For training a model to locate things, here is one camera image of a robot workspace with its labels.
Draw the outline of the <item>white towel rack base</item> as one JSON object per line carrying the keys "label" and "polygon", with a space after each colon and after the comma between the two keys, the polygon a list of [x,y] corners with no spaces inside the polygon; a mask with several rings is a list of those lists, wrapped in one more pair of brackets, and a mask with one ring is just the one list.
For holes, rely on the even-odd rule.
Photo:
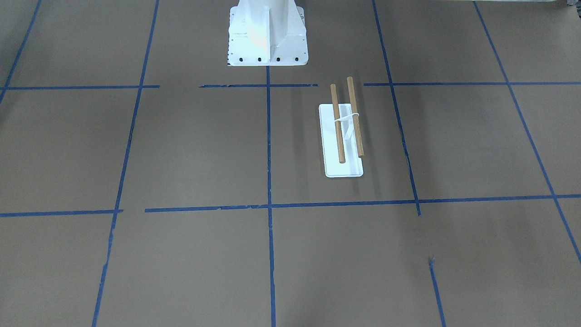
{"label": "white towel rack base", "polygon": [[332,104],[318,106],[325,175],[328,178],[359,178],[363,176],[364,168],[362,159],[357,155],[351,105],[339,106],[346,155],[343,164],[339,162]]}

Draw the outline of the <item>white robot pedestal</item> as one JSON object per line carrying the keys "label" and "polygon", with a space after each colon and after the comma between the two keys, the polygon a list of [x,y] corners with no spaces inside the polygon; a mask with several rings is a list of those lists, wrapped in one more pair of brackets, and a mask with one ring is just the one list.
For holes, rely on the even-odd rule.
{"label": "white robot pedestal", "polygon": [[305,13],[294,0],[241,0],[229,18],[229,65],[308,64]]}

